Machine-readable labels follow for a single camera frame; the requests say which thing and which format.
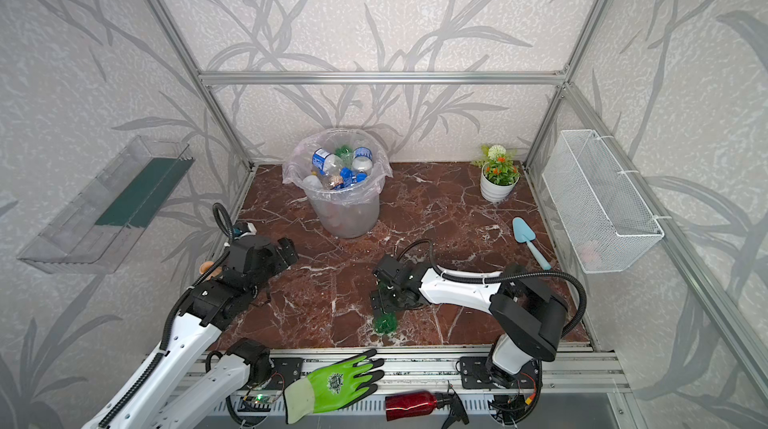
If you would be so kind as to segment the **clear bottle blue label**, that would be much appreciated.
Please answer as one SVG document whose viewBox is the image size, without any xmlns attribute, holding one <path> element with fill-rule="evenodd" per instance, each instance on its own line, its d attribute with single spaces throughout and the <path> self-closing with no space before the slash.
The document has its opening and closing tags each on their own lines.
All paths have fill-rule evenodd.
<svg viewBox="0 0 768 429">
<path fill-rule="evenodd" d="M 326 177 L 339 176 L 345 168 L 340 157 L 323 148 L 319 148 L 313 153 L 311 161 L 318 173 Z"/>
</svg>

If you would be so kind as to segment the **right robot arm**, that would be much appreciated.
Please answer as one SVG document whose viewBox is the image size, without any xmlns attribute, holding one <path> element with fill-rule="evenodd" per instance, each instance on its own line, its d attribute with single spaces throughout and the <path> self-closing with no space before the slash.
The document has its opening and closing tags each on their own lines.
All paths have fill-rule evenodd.
<svg viewBox="0 0 768 429">
<path fill-rule="evenodd" d="M 406 263 L 386 255 L 376 264 L 371 293 L 375 316 L 453 305 L 490 315 L 503 330 L 485 362 L 481 383 L 510 388 L 533 376 L 535 366 L 555 360 L 561 339 L 578 326 L 587 308 L 581 282 L 558 271 L 471 273 Z"/>
</svg>

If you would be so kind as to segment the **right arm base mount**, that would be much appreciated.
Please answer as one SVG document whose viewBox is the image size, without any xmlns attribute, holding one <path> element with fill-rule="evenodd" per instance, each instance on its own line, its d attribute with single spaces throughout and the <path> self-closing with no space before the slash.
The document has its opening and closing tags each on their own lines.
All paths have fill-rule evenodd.
<svg viewBox="0 0 768 429">
<path fill-rule="evenodd" d="M 509 375 L 493 366 L 487 357 L 460 357 L 456 369 L 465 390 L 514 389 L 536 392 L 541 384 L 541 369 L 537 360 L 526 363 L 517 374 Z"/>
</svg>

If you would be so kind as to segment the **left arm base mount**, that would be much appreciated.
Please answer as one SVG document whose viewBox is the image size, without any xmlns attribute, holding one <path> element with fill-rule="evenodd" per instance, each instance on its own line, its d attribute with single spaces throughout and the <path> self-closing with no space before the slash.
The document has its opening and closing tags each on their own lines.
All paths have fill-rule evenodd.
<svg viewBox="0 0 768 429">
<path fill-rule="evenodd" d="M 280 392 L 301 377 L 303 362 L 298 357 L 262 357 L 252 366 L 251 387 Z"/>
</svg>

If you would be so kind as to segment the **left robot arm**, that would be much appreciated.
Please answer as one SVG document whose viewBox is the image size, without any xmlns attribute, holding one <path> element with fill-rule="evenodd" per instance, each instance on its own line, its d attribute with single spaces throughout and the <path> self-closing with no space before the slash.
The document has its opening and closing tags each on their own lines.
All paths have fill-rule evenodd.
<svg viewBox="0 0 768 429">
<path fill-rule="evenodd" d="M 177 390 L 198 358 L 249 309 L 269 280 L 297 260 L 288 238 L 237 238 L 223 271 L 187 290 L 174 304 L 158 346 L 86 427 L 192 428 L 236 391 L 268 383 L 275 372 L 269 349 L 242 339 L 189 388 Z"/>
</svg>

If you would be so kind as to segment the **green bottle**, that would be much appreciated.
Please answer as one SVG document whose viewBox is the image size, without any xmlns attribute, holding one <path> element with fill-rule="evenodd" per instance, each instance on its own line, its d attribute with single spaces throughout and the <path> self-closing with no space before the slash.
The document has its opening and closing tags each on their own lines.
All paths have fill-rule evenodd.
<svg viewBox="0 0 768 429">
<path fill-rule="evenodd" d="M 398 328 L 397 315 L 395 313 L 386 313 L 375 311 L 372 321 L 372 327 L 376 334 L 388 335 L 394 333 Z"/>
<path fill-rule="evenodd" d="M 345 167 L 351 167 L 354 160 L 354 151 L 348 145 L 342 145 L 335 150 L 335 155 L 342 161 Z"/>
</svg>

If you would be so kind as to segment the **white bottle red cap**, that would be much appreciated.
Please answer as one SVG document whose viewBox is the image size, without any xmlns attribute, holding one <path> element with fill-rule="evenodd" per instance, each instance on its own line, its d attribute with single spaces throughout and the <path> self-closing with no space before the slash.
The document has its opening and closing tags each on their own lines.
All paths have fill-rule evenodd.
<svg viewBox="0 0 768 429">
<path fill-rule="evenodd" d="M 325 189 L 323 181 L 315 174 L 310 174 L 309 176 L 305 177 L 302 180 L 302 185 L 304 189 L 313 191 L 322 191 Z"/>
</svg>

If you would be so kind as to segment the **crushed blue label bottle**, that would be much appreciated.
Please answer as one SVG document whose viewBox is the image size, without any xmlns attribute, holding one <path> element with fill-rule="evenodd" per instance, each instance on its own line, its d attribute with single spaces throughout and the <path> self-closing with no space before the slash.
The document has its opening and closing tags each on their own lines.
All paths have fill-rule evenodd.
<svg viewBox="0 0 768 429">
<path fill-rule="evenodd" d="M 373 154 L 367 147 L 358 147 L 354 150 L 351 163 L 352 170 L 357 173 L 369 174 L 373 169 Z"/>
<path fill-rule="evenodd" d="M 368 178 L 368 174 L 363 171 L 354 171 L 349 168 L 343 168 L 340 171 L 340 177 L 343 181 L 343 187 L 348 188 L 364 182 Z"/>
</svg>

